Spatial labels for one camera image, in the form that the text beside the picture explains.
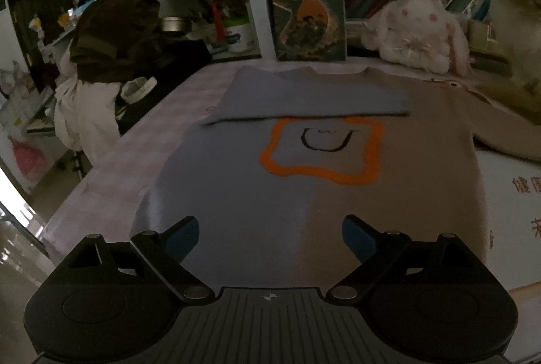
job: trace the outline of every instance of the bed sheet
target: bed sheet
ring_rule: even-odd
[[[349,58],[345,64],[254,59],[206,66],[125,134],[53,215],[42,239],[55,264],[87,234],[102,234],[108,242],[128,240],[148,185],[179,147],[184,132],[215,109],[244,65],[272,72],[310,65],[318,73],[355,73],[372,66],[390,74],[434,78],[373,58]],[[468,86],[473,82],[456,80]],[[478,151],[478,161],[490,232],[486,264],[511,292],[520,312],[506,357],[530,362],[541,358],[541,166],[487,150]]]

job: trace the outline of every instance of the white cloth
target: white cloth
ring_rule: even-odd
[[[55,133],[68,149],[83,150],[96,166],[120,139],[115,98],[121,84],[81,81],[76,65],[65,57],[60,72],[70,78],[56,89]]]

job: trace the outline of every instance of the red figure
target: red figure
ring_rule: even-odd
[[[212,19],[214,21],[214,27],[216,28],[216,42],[222,43],[226,41],[226,31],[224,30],[224,23],[222,22],[222,14],[218,8],[216,0],[210,0],[210,7],[212,8]]]

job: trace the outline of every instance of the hanging clothes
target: hanging clothes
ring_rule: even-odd
[[[92,165],[120,139],[115,119],[115,99],[120,83],[88,83],[79,80],[69,50],[60,72],[70,76],[56,89],[55,133],[68,149],[84,151]]]
[[[133,80],[146,71],[142,46],[160,25],[156,0],[99,0],[83,13],[70,47],[79,79],[87,82]]]

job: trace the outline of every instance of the orange square outline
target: orange square outline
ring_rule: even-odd
[[[363,160],[364,168],[361,175],[344,175],[333,170],[322,167],[310,167],[303,165],[283,166],[273,160],[274,151],[280,143],[283,128],[292,123],[302,120],[312,120],[314,118],[302,117],[287,117],[280,118],[273,126],[270,132],[270,142],[259,156],[259,161],[267,171],[273,175],[290,176],[290,175],[307,175],[326,178],[334,181],[337,184],[348,184],[350,186],[361,186],[374,183],[381,171],[380,151],[381,139],[385,125],[373,118],[366,117],[346,117],[343,120],[351,124],[368,124],[372,127],[368,142],[364,148]]]

